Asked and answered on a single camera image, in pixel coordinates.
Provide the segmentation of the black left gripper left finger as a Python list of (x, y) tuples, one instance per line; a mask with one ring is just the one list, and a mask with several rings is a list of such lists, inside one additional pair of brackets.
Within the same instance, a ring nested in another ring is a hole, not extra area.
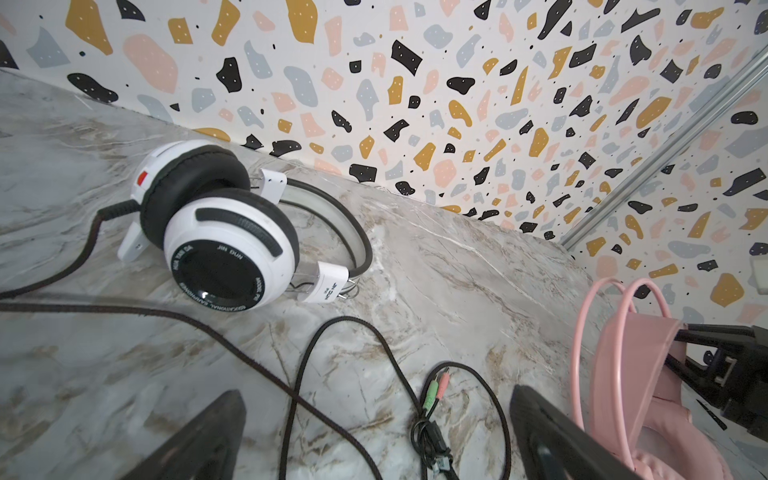
[(246, 414), (241, 393), (224, 392), (124, 477), (231, 479)]

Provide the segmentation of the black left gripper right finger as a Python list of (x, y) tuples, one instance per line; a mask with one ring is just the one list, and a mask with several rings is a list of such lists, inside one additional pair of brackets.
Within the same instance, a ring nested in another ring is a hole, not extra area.
[(534, 388), (514, 387), (510, 418), (529, 479), (636, 479)]

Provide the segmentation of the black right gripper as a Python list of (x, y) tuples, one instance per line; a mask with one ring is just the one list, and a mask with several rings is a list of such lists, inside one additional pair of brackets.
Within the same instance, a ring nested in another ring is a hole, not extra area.
[(762, 327), (690, 324), (677, 342), (709, 347), (712, 358), (699, 363), (669, 354), (665, 360), (678, 378), (722, 416), (767, 439), (767, 330)]

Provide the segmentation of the pink headphones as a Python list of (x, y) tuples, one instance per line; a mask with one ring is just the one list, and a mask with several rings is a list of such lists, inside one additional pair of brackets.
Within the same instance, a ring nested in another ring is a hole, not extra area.
[[(604, 326), (590, 377), (585, 417), (580, 393), (581, 346), (593, 300), (606, 285), (621, 299)], [(659, 287), (647, 278), (624, 285), (597, 280), (582, 303), (571, 351), (571, 399), (574, 421), (620, 463), (642, 479), (729, 479), (731, 470), (692, 421), (682, 403), (682, 381), (666, 359), (682, 361), (687, 328), (672, 317)]]

